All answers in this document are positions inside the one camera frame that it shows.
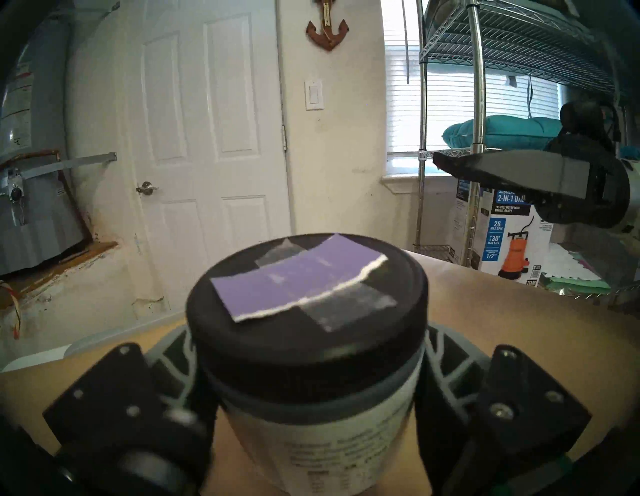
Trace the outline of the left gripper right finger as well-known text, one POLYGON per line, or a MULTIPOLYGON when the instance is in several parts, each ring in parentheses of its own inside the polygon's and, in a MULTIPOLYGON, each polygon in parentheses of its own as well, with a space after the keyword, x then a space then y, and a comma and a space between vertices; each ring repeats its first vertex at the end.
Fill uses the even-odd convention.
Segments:
POLYGON ((520 349, 488 355, 436 325, 425 333, 414 411, 432 494, 542 494, 570 471, 566 453, 591 420, 520 349))

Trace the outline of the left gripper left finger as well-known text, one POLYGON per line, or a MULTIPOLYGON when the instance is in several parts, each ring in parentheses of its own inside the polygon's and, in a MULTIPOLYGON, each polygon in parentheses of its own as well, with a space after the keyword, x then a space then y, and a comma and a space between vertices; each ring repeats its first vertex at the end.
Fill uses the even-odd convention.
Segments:
POLYGON ((64 446, 120 424, 131 411, 156 417, 174 409, 194 413, 198 427, 212 443, 217 397, 199 372, 187 325, 170 331, 146 353, 135 342, 116 345, 44 409, 42 416, 64 446))

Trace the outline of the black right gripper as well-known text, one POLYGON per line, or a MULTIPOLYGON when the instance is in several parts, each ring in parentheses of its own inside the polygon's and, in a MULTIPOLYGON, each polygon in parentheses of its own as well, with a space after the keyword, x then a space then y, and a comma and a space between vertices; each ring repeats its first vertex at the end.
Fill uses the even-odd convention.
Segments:
POLYGON ((631 165, 611 145, 583 135, 559 135, 540 150, 511 150, 452 157, 433 153, 433 163, 459 180, 516 193, 541 195, 537 213, 553 224, 580 223, 631 229, 631 165))

